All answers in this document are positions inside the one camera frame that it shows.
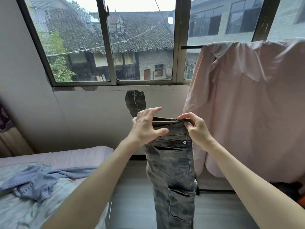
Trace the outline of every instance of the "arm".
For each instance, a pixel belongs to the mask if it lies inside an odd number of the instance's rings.
[[[193,142],[214,158],[260,228],[305,228],[305,210],[300,205],[234,158],[211,136],[203,119],[193,113],[178,117],[183,118],[191,119],[185,126]]]
[[[128,137],[69,195],[41,228],[95,228],[131,155],[140,146],[169,132],[166,128],[153,129],[153,116],[160,110],[161,107],[157,107],[139,112],[132,120],[133,127]]]

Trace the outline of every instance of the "sky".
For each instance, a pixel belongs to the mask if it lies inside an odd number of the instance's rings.
[[[89,12],[97,12],[96,0],[74,0]],[[156,0],[160,11],[171,11],[175,9],[176,0]],[[114,12],[146,12],[159,11],[155,0],[105,0],[105,4],[109,6],[109,11]]]

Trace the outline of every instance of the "left hand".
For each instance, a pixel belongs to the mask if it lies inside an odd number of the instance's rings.
[[[138,112],[137,117],[132,119],[132,130],[127,139],[140,147],[153,141],[158,136],[168,134],[169,130],[167,128],[158,130],[154,130],[153,128],[153,117],[161,109],[162,107],[148,108]]]

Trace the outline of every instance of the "door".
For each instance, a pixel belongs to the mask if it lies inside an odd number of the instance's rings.
[[[144,70],[144,80],[150,80],[150,69]]]

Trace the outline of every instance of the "peeling paint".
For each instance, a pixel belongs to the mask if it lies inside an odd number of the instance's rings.
[[[145,95],[143,91],[127,91],[125,102],[132,117],[136,117],[139,111],[146,109]]]
[[[75,91],[75,87],[52,87],[53,92],[71,92]]]
[[[97,86],[81,86],[85,91],[95,91],[97,90]]]

